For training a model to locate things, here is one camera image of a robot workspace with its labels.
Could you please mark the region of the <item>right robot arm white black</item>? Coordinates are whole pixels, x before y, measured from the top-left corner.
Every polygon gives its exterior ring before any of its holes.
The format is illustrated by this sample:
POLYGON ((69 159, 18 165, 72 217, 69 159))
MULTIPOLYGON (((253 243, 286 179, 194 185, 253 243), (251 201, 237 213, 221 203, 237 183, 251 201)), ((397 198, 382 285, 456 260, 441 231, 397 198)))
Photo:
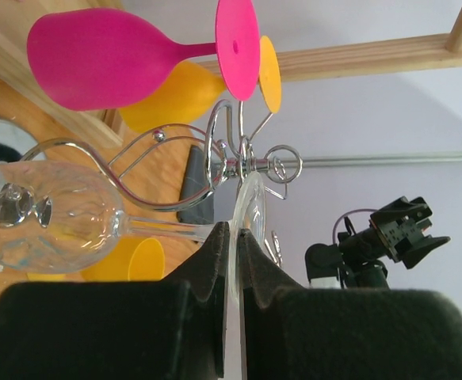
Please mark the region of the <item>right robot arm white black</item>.
POLYGON ((388 289, 384 257, 414 268, 428 254, 450 242, 447 236, 425 234, 432 226, 433 212, 422 197, 400 197, 388 205, 370 210, 369 227, 357 232, 349 211, 335 222, 346 230, 333 231, 333 243, 311 245, 305 253, 307 279, 313 288, 388 289))

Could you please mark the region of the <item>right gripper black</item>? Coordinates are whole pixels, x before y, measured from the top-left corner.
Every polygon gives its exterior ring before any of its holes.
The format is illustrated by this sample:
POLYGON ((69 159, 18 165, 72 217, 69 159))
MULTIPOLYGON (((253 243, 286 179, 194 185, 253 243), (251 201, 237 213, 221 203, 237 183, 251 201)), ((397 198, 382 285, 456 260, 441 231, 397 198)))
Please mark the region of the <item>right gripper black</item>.
POLYGON ((448 236, 426 234, 433 212, 422 197, 402 196, 375 211, 369 227, 357 232, 351 221, 337 234, 338 248, 348 264, 367 263, 387 257, 412 269, 433 250, 449 243, 448 236))

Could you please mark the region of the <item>chrome wine glass rack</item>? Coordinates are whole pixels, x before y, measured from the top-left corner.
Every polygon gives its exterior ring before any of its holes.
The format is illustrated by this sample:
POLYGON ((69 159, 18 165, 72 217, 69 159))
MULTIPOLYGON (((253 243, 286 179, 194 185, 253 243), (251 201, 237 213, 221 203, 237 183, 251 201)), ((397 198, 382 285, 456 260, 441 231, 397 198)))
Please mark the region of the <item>chrome wine glass rack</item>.
POLYGON ((151 211, 178 212, 201 204, 226 180, 239 180, 239 193, 234 215, 230 221, 233 234, 247 229, 256 241, 265 245, 265 197, 269 189, 263 180, 288 185, 293 176, 286 174, 282 161, 277 157, 277 149, 270 149, 265 157, 254 155, 252 139, 240 135, 239 147, 233 154, 227 153, 230 139, 215 140, 214 134, 218 115, 224 112, 232 117, 229 101, 219 101, 213 108, 205 131, 193 129, 190 138, 202 146, 203 188, 188 198, 175 203, 153 203, 136 195, 123 181, 123 175, 115 173, 109 161, 106 161, 90 144, 75 139, 49 139, 29 150, 18 162, 55 161, 81 165, 100 173, 119 192, 123 205, 134 203, 151 211))

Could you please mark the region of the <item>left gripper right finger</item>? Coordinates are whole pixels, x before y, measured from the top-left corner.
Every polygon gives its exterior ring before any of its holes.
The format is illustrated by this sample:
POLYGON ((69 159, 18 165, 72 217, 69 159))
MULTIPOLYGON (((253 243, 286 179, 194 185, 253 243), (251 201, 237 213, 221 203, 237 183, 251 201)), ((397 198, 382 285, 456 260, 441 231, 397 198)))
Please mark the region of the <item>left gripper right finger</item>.
POLYGON ((432 291, 312 289, 238 237, 245 379, 462 379, 462 314, 432 291))

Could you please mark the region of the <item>clear wine glass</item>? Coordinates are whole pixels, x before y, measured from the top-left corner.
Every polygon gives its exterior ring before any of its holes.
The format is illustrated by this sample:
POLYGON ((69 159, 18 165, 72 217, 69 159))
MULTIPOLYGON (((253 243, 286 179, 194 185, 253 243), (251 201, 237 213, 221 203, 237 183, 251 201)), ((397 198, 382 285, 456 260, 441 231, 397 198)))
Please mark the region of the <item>clear wine glass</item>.
POLYGON ((23 272, 79 272, 124 237, 204 242, 212 225, 131 216, 104 175, 61 161, 0 164, 0 265, 23 272))

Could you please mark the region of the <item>yellow wine glass back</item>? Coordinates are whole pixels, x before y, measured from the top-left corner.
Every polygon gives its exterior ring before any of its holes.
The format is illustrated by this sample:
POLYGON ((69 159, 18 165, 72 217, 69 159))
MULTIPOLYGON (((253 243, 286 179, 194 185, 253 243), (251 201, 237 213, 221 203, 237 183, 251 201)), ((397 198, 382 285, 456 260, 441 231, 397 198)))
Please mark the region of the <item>yellow wine glass back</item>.
MULTIPOLYGON (((281 107, 281 72, 268 36, 261 37, 260 51, 258 83, 269 112, 275 114, 281 107)), ((226 89, 219 75, 185 60, 150 96, 118 111, 125 124, 139 133, 165 124, 189 124, 203 116, 226 89)))

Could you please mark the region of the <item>wooden clothes stand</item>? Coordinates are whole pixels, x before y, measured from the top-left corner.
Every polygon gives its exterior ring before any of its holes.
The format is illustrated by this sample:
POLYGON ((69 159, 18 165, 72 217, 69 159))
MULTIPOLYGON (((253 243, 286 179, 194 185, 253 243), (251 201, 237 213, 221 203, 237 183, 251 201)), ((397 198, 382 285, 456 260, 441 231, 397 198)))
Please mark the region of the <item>wooden clothes stand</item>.
MULTIPOLYGON (((74 112, 49 100, 35 83, 26 58, 33 22, 47 13, 84 7, 117 9, 120 1, 0 1, 0 79, 35 103, 72 133, 99 146, 116 148, 118 126, 96 112, 74 112)), ((462 66, 462 8, 448 34, 416 36, 362 44, 285 51, 278 55, 286 82, 341 78, 462 66)))

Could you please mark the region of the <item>yellow wine glass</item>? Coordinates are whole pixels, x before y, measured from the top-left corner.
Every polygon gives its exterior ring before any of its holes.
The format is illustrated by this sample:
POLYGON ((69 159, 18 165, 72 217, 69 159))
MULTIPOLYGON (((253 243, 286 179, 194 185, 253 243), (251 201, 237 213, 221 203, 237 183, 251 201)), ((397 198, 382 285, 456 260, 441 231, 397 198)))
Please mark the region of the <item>yellow wine glass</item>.
POLYGON ((96 264, 69 274, 28 273, 29 281, 120 282, 158 281, 165 271, 161 242, 154 238, 125 237, 114 250, 96 264))
MULTIPOLYGON (((281 107, 281 72, 268 36, 261 37, 260 51, 258 83, 269 112, 275 114, 281 107)), ((185 60, 150 96, 118 111, 125 124, 139 133, 165 124, 189 124, 203 116, 226 89, 219 75, 185 60)))

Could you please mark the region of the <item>pink plastic wine glass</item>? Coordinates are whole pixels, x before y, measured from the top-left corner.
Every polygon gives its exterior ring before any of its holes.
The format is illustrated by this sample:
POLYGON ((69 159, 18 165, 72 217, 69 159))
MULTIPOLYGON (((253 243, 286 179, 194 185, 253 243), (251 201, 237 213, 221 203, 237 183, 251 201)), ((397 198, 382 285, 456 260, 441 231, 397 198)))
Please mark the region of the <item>pink plastic wine glass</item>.
POLYGON ((26 51, 40 88, 73 111, 121 108, 150 96, 187 59, 216 55, 233 97, 248 100, 260 66, 260 33, 251 1, 220 1, 215 39, 180 44, 123 10, 50 13, 34 22, 26 51))

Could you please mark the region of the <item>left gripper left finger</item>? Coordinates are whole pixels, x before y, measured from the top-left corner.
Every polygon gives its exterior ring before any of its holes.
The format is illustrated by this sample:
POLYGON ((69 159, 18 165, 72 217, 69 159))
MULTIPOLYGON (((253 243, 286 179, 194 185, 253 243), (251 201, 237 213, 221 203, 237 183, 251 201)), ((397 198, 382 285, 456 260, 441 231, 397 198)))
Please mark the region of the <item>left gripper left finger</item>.
POLYGON ((217 223, 159 281, 6 288, 0 379, 222 378, 229 241, 217 223))

